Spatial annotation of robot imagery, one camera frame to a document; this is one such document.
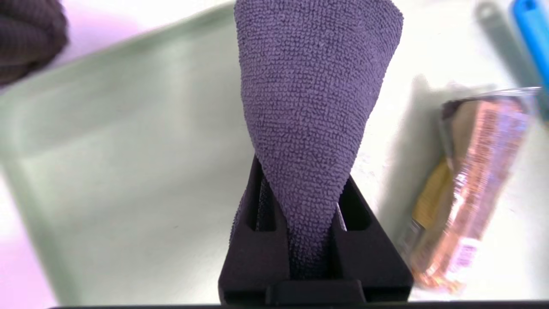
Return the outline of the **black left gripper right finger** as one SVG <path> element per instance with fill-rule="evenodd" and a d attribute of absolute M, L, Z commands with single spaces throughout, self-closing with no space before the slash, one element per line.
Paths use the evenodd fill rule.
<path fill-rule="evenodd" d="M 385 233 L 353 178 L 332 220 L 335 275 L 358 280 L 367 301 L 406 301 L 412 274 Z"/>

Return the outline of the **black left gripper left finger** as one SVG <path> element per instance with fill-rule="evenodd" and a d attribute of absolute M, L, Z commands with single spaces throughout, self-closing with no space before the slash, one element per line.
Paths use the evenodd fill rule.
<path fill-rule="evenodd" d="M 271 229 L 256 230 L 262 180 L 262 166 L 255 157 L 218 278 L 221 301 L 265 301 L 272 285 L 290 279 L 287 223 L 276 199 Z"/>

